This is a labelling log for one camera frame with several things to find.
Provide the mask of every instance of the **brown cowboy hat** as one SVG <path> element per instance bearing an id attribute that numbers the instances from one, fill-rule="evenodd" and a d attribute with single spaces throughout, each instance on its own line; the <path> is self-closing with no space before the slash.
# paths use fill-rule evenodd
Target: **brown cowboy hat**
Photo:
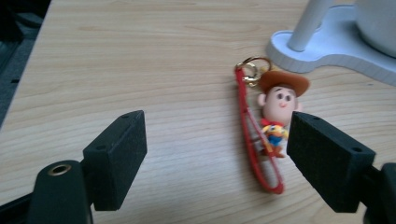
<path id="1" fill-rule="evenodd" d="M 308 90 L 309 80 L 306 77 L 283 71 L 265 72 L 259 80 L 259 86 L 265 94 L 274 86 L 284 85 L 293 89 L 296 92 L 296 97 L 299 97 Z"/>

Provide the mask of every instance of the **keychain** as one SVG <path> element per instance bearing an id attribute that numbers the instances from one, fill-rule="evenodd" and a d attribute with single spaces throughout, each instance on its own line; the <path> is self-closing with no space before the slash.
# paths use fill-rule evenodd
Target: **keychain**
<path id="1" fill-rule="evenodd" d="M 267 63 L 267 66 L 258 69 L 253 62 Z M 302 76 L 275 70 L 272 62 L 265 57 L 248 58 L 237 64 L 234 71 L 250 164 L 264 189 L 280 194 L 284 184 L 277 158 L 285 157 L 281 153 L 282 140 L 287 140 L 289 136 L 285 126 L 290 124 L 293 111 L 302 110 L 297 97 L 308 89 L 309 81 Z M 257 98 L 262 110 L 254 109 L 252 97 Z M 256 119 L 260 113 L 261 124 Z"/>

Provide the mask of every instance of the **white cup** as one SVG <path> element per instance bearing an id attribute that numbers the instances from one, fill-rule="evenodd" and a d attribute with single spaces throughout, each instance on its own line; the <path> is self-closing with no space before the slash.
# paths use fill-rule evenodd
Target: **white cup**
<path id="1" fill-rule="evenodd" d="M 362 38 L 396 58 L 396 0 L 356 0 L 355 11 Z"/>

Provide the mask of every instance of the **red strap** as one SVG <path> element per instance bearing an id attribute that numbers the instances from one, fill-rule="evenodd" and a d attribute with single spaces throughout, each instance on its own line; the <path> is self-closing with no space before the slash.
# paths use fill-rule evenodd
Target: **red strap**
<path id="1" fill-rule="evenodd" d="M 261 128 L 259 127 L 257 121 L 254 119 L 252 113 L 250 112 L 250 109 L 248 108 L 248 103 L 246 100 L 246 95 L 247 95 L 246 84 L 243 80 L 245 76 L 244 71 L 242 70 L 242 67 L 235 67 L 234 71 L 236 75 L 236 82 L 238 83 L 240 117 L 242 120 L 243 133 L 247 143 L 247 154 L 250 160 L 250 165 L 253 169 L 255 176 L 257 177 L 263 188 L 265 188 L 270 192 L 280 194 L 283 192 L 284 186 L 283 186 L 282 177 L 275 162 L 276 160 L 275 153 L 272 150 L 271 145 L 268 142 L 268 139 L 263 135 Z M 253 142 L 250 138 L 250 134 L 248 130 L 248 122 L 250 122 L 251 125 L 254 127 L 255 132 L 260 137 L 263 145 L 265 146 L 266 154 L 276 173 L 277 185 L 275 187 L 271 187 L 265 179 L 265 175 L 261 167 L 261 161 L 259 160 L 258 151 L 253 146 Z"/>

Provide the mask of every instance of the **wood grain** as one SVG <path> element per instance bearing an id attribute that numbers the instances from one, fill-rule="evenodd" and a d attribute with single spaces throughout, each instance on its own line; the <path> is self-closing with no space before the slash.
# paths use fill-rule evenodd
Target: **wood grain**
<path id="1" fill-rule="evenodd" d="M 303 0 L 53 0 L 0 132 L 0 204 L 82 149 L 117 116 L 146 112 L 148 155 L 117 212 L 95 223 L 361 223 L 335 214 L 290 159 L 286 192 L 262 191 L 248 166 L 233 66 L 292 29 Z M 301 98 L 396 160 L 396 90 L 345 68 L 320 67 Z"/>

